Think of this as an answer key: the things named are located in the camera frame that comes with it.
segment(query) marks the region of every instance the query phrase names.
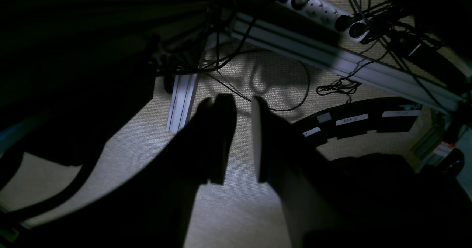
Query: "power strip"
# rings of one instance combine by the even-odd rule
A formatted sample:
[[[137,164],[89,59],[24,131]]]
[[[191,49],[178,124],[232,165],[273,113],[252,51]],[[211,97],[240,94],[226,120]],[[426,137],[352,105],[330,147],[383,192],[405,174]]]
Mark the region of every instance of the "power strip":
[[[298,14],[301,14],[303,15],[304,17],[306,18],[309,18],[311,19],[312,21],[332,30],[332,31],[335,31],[339,34],[341,34],[342,36],[350,39],[351,41],[362,41],[364,39],[364,37],[367,35],[367,33],[369,31],[366,31],[363,35],[359,36],[359,37],[351,37],[349,35],[349,30],[351,29],[351,27],[355,24],[355,23],[362,23],[362,24],[365,24],[363,20],[360,20],[360,21],[357,21],[353,24],[351,24],[346,30],[344,31],[338,31],[336,30],[335,28],[335,23],[336,23],[336,20],[341,17],[341,16],[349,16],[349,17],[353,17],[352,14],[349,14],[348,12],[346,11],[343,11],[341,9],[339,9],[338,7],[334,6],[333,4],[327,2],[327,1],[324,1],[324,0],[311,0],[308,2],[308,4],[300,9],[300,10],[296,10],[292,7],[292,0],[288,0],[287,2],[285,3],[281,3],[281,2],[278,2],[281,6],[285,6],[286,8],[294,11],[295,13],[298,13]]]

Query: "electrical outlet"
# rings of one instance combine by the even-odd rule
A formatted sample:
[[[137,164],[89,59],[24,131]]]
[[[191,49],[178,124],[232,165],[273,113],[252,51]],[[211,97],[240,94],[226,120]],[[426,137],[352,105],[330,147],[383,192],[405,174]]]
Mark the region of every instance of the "electrical outlet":
[[[326,28],[328,28],[332,31],[335,31],[335,32],[341,34],[342,36],[346,37],[347,39],[350,39],[351,41],[362,41],[368,33],[368,31],[366,31],[366,33],[364,33],[364,35],[362,35],[360,37],[352,38],[349,35],[349,29],[351,28],[351,26],[353,24],[351,26],[349,26],[344,31],[336,30],[335,23],[336,23],[336,20],[339,17],[341,17],[341,16],[353,17],[353,15],[346,12],[346,11],[343,11],[343,10],[339,9],[338,7],[336,7],[333,4],[331,4],[327,1],[324,1],[324,0],[311,0],[311,1],[308,2],[308,4],[305,7],[303,7],[300,10],[295,10],[292,7],[291,0],[288,0],[285,3],[279,2],[279,4],[281,6],[285,6],[286,8],[292,10],[295,13],[299,13],[299,14],[307,17],[307,18],[310,18],[312,21],[314,21],[314,22],[316,22],[316,23],[318,23],[318,24],[320,24],[320,25],[322,25],[322,26],[324,26],[324,27],[326,27]]]

